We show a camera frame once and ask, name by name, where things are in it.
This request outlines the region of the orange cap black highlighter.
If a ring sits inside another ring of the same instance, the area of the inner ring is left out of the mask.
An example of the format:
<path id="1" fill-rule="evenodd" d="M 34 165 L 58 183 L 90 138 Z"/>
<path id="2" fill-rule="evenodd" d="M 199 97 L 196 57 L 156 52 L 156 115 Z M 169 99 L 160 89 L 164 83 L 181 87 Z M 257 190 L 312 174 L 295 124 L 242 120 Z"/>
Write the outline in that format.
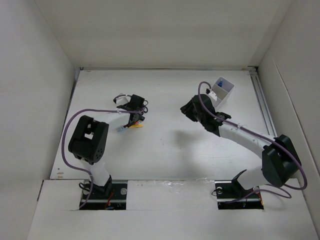
<path id="1" fill-rule="evenodd" d="M 137 121 L 134 123 L 135 125 L 141 124 L 145 120 L 145 117 L 140 115 L 137 119 Z"/>

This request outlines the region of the black handled scissors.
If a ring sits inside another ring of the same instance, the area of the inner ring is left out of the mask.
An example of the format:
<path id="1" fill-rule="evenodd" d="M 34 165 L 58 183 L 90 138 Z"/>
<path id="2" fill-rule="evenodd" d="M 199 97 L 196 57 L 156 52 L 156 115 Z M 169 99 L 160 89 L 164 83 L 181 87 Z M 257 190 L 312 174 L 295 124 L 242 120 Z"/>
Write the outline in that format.
<path id="1" fill-rule="evenodd" d="M 149 111 L 149 109 L 147 107 L 148 104 L 149 104 L 149 102 L 145 99 L 144 102 L 143 102 L 141 111 L 140 111 L 140 115 L 148 113 L 148 111 Z"/>

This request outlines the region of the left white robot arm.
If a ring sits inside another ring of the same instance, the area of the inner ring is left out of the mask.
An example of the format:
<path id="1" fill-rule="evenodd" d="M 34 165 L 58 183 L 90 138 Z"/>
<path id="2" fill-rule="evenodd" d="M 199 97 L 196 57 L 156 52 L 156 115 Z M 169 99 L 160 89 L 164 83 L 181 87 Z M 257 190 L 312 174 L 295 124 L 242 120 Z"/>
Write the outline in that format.
<path id="1" fill-rule="evenodd" d="M 125 129 L 144 120 L 144 107 L 128 107 L 121 105 L 116 110 L 97 110 L 105 113 L 102 120 L 83 115 L 79 118 L 68 143 L 68 151 L 80 160 L 83 167 L 68 163 L 65 154 L 65 140 L 61 141 L 61 155 L 65 164 L 75 170 L 89 175 L 89 192 L 95 192 L 100 198 L 107 198 L 112 191 L 112 177 L 108 173 L 102 157 L 105 152 L 110 130 Z"/>

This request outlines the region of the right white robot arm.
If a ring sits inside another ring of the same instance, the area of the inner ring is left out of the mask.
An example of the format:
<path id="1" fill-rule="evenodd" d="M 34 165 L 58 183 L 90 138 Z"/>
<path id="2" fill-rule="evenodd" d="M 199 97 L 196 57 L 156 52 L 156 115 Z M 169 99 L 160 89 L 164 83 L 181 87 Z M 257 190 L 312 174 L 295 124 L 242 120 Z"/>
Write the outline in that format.
<path id="1" fill-rule="evenodd" d="M 206 131 L 231 140 L 261 159 L 261 164 L 245 169 L 233 178 L 231 191 L 243 197 L 257 186 L 270 184 L 280 188 L 301 169 L 301 162 L 291 139 L 286 135 L 260 135 L 231 123 L 231 116 L 216 111 L 206 94 L 195 95 L 180 111 L 191 121 L 199 122 Z"/>

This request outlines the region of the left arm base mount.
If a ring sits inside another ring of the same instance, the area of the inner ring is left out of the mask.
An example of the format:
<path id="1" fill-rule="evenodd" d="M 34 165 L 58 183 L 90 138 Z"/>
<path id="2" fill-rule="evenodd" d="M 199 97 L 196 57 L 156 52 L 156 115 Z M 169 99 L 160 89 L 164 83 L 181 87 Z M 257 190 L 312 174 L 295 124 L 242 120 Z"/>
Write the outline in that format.
<path id="1" fill-rule="evenodd" d="M 128 182 L 122 180 L 112 180 L 110 177 L 105 186 L 93 185 L 91 194 L 91 182 L 85 180 L 79 183 L 81 198 L 80 210 L 126 210 Z"/>

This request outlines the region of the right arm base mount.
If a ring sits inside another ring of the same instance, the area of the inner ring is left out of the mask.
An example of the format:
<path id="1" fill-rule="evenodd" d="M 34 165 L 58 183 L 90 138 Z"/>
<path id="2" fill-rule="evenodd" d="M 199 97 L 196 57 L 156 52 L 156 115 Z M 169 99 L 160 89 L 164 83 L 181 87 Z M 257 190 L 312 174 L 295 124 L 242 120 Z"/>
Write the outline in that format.
<path id="1" fill-rule="evenodd" d="M 263 202 L 260 193 L 253 193 L 253 188 L 245 190 L 238 178 L 245 170 L 238 173 L 232 180 L 217 180 L 215 189 L 211 192 L 216 197 L 219 210 L 263 210 Z"/>

